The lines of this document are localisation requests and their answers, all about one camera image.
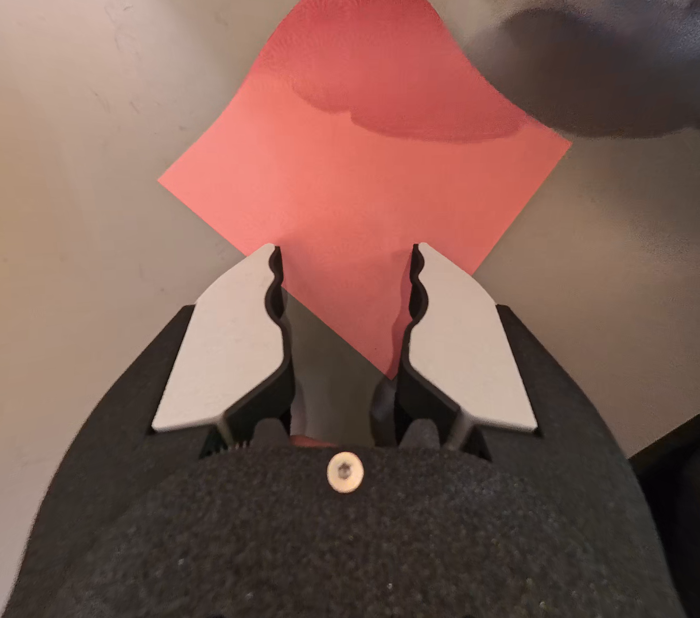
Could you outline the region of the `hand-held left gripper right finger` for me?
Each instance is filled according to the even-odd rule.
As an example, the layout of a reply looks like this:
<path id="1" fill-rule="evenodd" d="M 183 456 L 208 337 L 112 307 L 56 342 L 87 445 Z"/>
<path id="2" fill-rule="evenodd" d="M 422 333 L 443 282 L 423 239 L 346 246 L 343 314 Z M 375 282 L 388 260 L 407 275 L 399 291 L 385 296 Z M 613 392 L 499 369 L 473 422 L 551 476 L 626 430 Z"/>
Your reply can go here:
<path id="1" fill-rule="evenodd" d="M 396 379 L 403 423 L 433 423 L 442 448 L 463 448 L 477 427 L 531 435 L 538 422 L 495 300 L 427 243 L 412 249 L 410 321 Z"/>

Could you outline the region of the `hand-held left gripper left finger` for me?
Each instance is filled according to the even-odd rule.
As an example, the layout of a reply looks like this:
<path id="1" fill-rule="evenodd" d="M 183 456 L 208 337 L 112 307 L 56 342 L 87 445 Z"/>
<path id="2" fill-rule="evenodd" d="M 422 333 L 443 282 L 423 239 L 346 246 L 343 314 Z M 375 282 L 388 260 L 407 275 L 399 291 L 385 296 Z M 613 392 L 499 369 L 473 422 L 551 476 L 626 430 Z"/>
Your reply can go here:
<path id="1" fill-rule="evenodd" d="M 295 398 L 281 248 L 267 243 L 197 299 L 152 428 L 213 426 L 227 447 L 252 441 L 259 422 L 289 429 Z"/>

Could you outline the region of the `pink patterned origami paper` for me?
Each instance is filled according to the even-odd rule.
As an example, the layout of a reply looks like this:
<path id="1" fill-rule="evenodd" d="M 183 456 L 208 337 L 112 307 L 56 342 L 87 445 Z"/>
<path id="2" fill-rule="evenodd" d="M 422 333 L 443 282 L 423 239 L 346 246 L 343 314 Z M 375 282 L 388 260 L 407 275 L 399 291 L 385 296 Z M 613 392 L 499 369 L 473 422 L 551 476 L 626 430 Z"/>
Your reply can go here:
<path id="1" fill-rule="evenodd" d="M 427 0 L 301 0 L 160 184 L 383 374 L 412 246 L 472 274 L 570 142 L 498 92 Z"/>

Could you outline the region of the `dark upholstered seat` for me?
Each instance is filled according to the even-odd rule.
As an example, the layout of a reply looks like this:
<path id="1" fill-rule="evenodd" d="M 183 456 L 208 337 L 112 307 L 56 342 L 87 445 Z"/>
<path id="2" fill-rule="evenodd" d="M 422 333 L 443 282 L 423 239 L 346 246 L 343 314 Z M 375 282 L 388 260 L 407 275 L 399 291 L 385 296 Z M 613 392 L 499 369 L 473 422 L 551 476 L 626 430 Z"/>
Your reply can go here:
<path id="1" fill-rule="evenodd" d="M 629 459 L 688 617 L 699 616 L 699 415 Z"/>

